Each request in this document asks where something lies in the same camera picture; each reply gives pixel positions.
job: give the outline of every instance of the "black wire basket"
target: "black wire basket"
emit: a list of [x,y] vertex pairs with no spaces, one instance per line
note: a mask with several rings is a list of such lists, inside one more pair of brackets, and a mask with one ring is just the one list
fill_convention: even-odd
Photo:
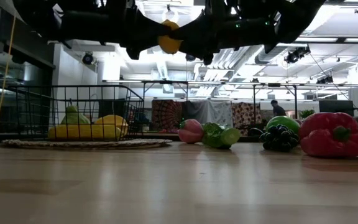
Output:
[[124,141],[143,135],[144,99],[126,86],[9,86],[8,90],[16,97],[21,139]]

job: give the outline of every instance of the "bell pepper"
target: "bell pepper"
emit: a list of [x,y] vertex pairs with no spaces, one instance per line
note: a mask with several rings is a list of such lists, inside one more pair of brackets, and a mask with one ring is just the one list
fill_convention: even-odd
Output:
[[345,113],[316,113],[299,130],[302,150],[316,157],[357,157],[358,123]]

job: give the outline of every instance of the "woven mat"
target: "woven mat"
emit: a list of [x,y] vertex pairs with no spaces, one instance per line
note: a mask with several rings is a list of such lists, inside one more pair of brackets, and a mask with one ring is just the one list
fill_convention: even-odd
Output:
[[21,141],[4,140],[2,143],[9,147],[28,149],[63,149],[63,150],[108,150],[108,149],[148,149],[163,147],[171,143],[165,139],[133,139],[128,141],[77,141],[77,142],[51,142],[51,141]]

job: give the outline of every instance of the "yellow rope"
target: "yellow rope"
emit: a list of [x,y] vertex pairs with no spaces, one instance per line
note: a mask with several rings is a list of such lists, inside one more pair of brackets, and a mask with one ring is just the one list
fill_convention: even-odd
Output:
[[2,83],[2,94],[1,94],[1,99],[0,99],[0,115],[1,115],[1,108],[2,108],[2,102],[4,101],[4,90],[5,90],[5,84],[6,84],[6,76],[7,76],[7,72],[9,70],[9,58],[11,57],[11,52],[12,52],[12,44],[13,44],[13,36],[14,36],[14,31],[15,31],[15,25],[16,25],[16,13],[13,16],[13,24],[12,24],[12,32],[11,32],[11,42],[9,43],[9,50],[7,52],[7,56],[8,56],[8,60],[6,62],[6,68],[5,68],[5,75],[4,75],[4,82]]

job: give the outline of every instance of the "yellow squash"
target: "yellow squash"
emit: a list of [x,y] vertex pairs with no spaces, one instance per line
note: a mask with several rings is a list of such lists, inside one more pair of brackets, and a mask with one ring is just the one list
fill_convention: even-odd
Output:
[[60,124],[49,129],[49,140],[91,141],[119,140],[121,130],[113,124]]
[[97,121],[94,122],[95,124],[113,124],[117,126],[122,132],[122,136],[127,135],[128,133],[128,123],[127,121],[118,115],[107,115],[102,118],[99,118]]

